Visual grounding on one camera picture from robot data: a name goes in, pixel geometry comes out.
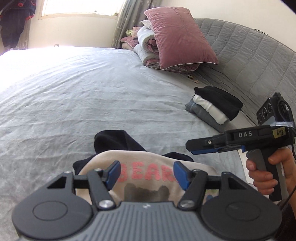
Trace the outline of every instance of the gray bedsheet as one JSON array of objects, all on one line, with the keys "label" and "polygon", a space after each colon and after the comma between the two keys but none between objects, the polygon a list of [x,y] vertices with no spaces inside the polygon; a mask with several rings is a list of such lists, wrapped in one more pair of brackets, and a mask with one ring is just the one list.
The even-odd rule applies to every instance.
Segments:
[{"label": "gray bedsheet", "polygon": [[13,207],[76,160],[97,132],[124,129],[147,151],[180,152],[245,180],[237,151],[193,156],[188,139],[218,134],[185,110],[196,86],[147,68],[132,51],[47,48],[0,57],[0,240],[15,240]]}]

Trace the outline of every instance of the circular mount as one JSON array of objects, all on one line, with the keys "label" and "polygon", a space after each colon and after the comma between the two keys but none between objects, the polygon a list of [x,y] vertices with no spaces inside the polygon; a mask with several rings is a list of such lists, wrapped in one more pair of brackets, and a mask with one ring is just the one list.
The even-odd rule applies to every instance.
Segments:
[{"label": "circular mount", "polygon": [[264,119],[267,119],[267,109],[265,107],[262,109],[262,116]]},{"label": "circular mount", "polygon": [[269,113],[272,112],[272,106],[271,106],[271,103],[268,103],[268,105],[267,105],[267,110],[268,110]]},{"label": "circular mount", "polygon": [[259,122],[262,122],[262,120],[263,120],[263,117],[262,117],[261,113],[258,114],[258,120],[259,120]]},{"label": "circular mount", "polygon": [[44,188],[15,207],[12,222],[20,235],[30,239],[61,240],[85,227],[92,215],[84,199],[64,189]]},{"label": "circular mount", "polygon": [[205,224],[226,240],[264,240],[281,224],[279,208],[260,194],[231,190],[201,208]]}]

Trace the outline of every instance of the trigger handle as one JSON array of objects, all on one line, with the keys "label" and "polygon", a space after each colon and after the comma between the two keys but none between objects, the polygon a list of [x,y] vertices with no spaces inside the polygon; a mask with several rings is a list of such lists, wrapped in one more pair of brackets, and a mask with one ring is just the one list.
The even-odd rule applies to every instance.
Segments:
[{"label": "trigger handle", "polygon": [[274,192],[269,195],[269,199],[273,202],[283,200],[289,196],[286,186],[285,173],[281,163],[272,165],[268,158],[275,153],[277,148],[264,148],[260,150],[252,150],[247,153],[247,158],[256,163],[259,171],[271,172],[274,179],[278,181],[278,185],[274,187]]}]

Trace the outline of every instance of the sunlight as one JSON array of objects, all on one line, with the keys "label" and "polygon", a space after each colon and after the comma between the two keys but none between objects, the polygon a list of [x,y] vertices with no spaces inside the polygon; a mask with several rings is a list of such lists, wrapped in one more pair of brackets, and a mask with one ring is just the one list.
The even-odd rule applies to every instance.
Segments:
[{"label": "sunlight", "polygon": [[113,16],[124,0],[47,0],[42,15],[61,13],[95,13]]}]

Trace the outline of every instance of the pink pillow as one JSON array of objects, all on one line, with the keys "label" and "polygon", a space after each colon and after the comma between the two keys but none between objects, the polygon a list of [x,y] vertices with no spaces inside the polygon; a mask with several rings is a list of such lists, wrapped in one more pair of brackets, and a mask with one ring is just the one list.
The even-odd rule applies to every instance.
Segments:
[{"label": "pink pillow", "polygon": [[131,36],[124,37],[120,40],[123,43],[128,43],[132,48],[139,44],[137,39],[133,39]]},{"label": "pink pillow", "polygon": [[122,47],[123,49],[133,51],[133,48],[132,48],[128,43],[122,43],[122,46],[121,46],[121,47]]},{"label": "pink pillow", "polygon": [[140,27],[133,27],[133,34],[132,34],[132,39],[138,39],[138,32],[140,30]]},{"label": "pink pillow", "polygon": [[183,7],[157,7],[145,11],[159,50],[160,67],[195,63],[218,64],[218,59],[194,21]]}]

